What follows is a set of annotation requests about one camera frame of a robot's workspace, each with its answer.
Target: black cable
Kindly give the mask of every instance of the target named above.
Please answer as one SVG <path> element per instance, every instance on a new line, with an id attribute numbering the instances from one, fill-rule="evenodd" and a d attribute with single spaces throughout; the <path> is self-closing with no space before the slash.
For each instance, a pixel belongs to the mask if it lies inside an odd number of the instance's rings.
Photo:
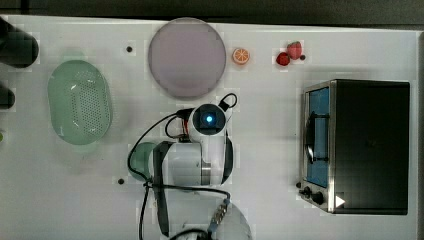
<path id="1" fill-rule="evenodd" d="M 237 105 L 237 95 L 235 95 L 234 93 L 229 93 L 229 94 L 225 95 L 225 96 L 221 99 L 221 102 L 223 102 L 223 101 L 224 101 L 227 97 L 229 97 L 229 96 L 233 96 L 233 97 L 234 97 L 234 103 L 233 103 L 233 105 L 228 106 L 228 108 L 233 108 L 233 107 L 235 107 L 235 106 Z"/>
<path id="2" fill-rule="evenodd" d="M 143 135 L 141 135 L 141 137 L 137 140 L 137 142 L 134 144 L 134 147 L 131 149 L 130 153 L 128 154 L 128 158 L 127 158 L 127 165 L 128 165 L 128 169 L 133 172 L 136 173 L 138 175 L 140 175 L 146 182 L 148 181 L 148 178 L 146 177 L 146 175 L 144 175 L 143 173 L 135 170 L 132 166 L 131 166 L 131 157 L 135 152 L 135 149 L 137 148 L 138 144 L 140 143 L 141 139 L 143 139 L 154 127 L 156 127 L 159 123 L 163 122 L 164 120 L 166 120 L 169 117 L 175 116 L 176 113 L 173 113 L 171 115 L 168 115 L 164 118 L 162 118 L 161 120 L 159 120 L 158 122 L 156 122 L 155 124 L 153 124 L 153 126 L 151 126 L 149 129 L 147 129 L 146 132 L 143 133 Z"/>
<path id="3" fill-rule="evenodd" d="M 172 117 L 171 119 L 169 119 L 168 120 L 168 122 L 166 123 L 166 125 L 165 125 L 165 134 L 166 134 L 166 136 L 168 136 L 169 138 L 172 138 L 172 139 L 176 139 L 176 138 L 180 138 L 180 137 L 183 137 L 183 136 L 185 136 L 185 134 L 180 134 L 180 135 L 176 135 L 176 136 L 171 136 L 170 134 L 169 134 L 169 132 L 168 132 L 168 126 L 169 126 L 169 124 L 172 122 L 172 121 L 174 121 L 174 119 L 176 119 L 178 116 L 174 116 L 174 117 Z"/>
<path id="4" fill-rule="evenodd" d="M 227 199 L 231 199 L 231 194 L 229 192 L 219 190 L 219 189 L 214 189 L 214 188 L 183 187 L 183 186 L 166 185 L 166 184 L 162 184 L 162 185 L 152 184 L 151 187 L 178 189 L 178 190 L 185 190 L 185 191 L 214 192 L 214 193 L 226 195 Z"/>
<path id="5" fill-rule="evenodd" d="M 146 190 L 144 193 L 143 206 L 141 207 L 140 213 L 140 222 L 138 223 L 138 238 L 143 240 L 143 220 L 144 220 L 144 210 L 146 209 L 147 197 L 149 196 L 150 186 L 146 185 Z"/>
<path id="6" fill-rule="evenodd" d="M 203 233 L 206 236 L 208 234 L 208 232 L 206 232 L 205 230 L 193 228 L 193 229 L 187 229 L 185 231 L 179 232 L 178 234 L 176 234 L 175 236 L 173 236 L 169 240 L 176 240 L 177 238 L 179 238 L 179 237 L 181 237 L 185 234 L 189 234 L 189 233 Z"/>

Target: plastic colander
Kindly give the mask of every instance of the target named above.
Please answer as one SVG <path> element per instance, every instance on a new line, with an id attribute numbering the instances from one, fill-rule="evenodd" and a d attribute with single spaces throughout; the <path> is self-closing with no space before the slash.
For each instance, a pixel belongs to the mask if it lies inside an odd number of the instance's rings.
<path id="1" fill-rule="evenodd" d="M 72 60 L 57 67 L 49 79 L 48 98 L 53 128 L 64 141 L 90 144 L 109 129 L 109 87 L 90 63 Z"/>

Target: oven door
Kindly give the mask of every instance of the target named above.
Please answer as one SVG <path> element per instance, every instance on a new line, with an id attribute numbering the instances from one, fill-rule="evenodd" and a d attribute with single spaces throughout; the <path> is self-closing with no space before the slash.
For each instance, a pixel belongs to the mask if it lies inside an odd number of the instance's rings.
<path id="1" fill-rule="evenodd" d="M 302 198 L 331 212 L 330 82 L 305 90 Z"/>

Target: white table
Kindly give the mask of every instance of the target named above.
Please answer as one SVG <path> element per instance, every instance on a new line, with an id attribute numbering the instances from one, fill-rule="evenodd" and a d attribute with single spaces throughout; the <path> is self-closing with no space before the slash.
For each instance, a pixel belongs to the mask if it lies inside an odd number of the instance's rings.
<path id="1" fill-rule="evenodd" d="M 129 176 L 126 156 L 161 116 L 183 107 L 239 96 L 230 126 L 236 163 L 229 181 L 255 239 L 416 239 L 418 167 L 418 33 L 346 28 L 211 24 L 228 55 L 251 51 L 238 67 L 228 58 L 218 87 L 196 101 L 171 98 L 152 79 L 146 49 L 165 22 L 8 16 L 32 32 L 40 57 L 28 69 L 0 65 L 0 81 L 16 104 L 0 112 L 0 238 L 137 239 L 144 190 Z M 280 48 L 302 40 L 306 61 L 280 68 Z M 132 53 L 126 47 L 132 46 Z M 52 71 L 80 51 L 110 86 L 114 119 L 93 146 L 77 148 L 55 134 L 47 98 Z M 411 83 L 409 211 L 407 216 L 330 215 L 301 200 L 299 179 L 302 89 L 335 78 Z M 163 125 L 146 140 L 165 140 Z M 117 184 L 124 178 L 124 185 Z M 149 198 L 145 238 L 158 239 Z"/>

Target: oven window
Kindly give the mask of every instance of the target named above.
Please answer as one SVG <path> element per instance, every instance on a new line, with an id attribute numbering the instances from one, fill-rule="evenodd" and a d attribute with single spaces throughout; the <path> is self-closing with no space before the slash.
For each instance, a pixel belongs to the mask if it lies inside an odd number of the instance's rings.
<path id="1" fill-rule="evenodd" d="M 330 114 L 330 90 L 323 88 L 309 93 L 309 116 Z M 328 185 L 328 118 L 317 117 L 315 121 L 315 141 L 313 163 L 307 165 L 306 180 L 327 188 Z"/>

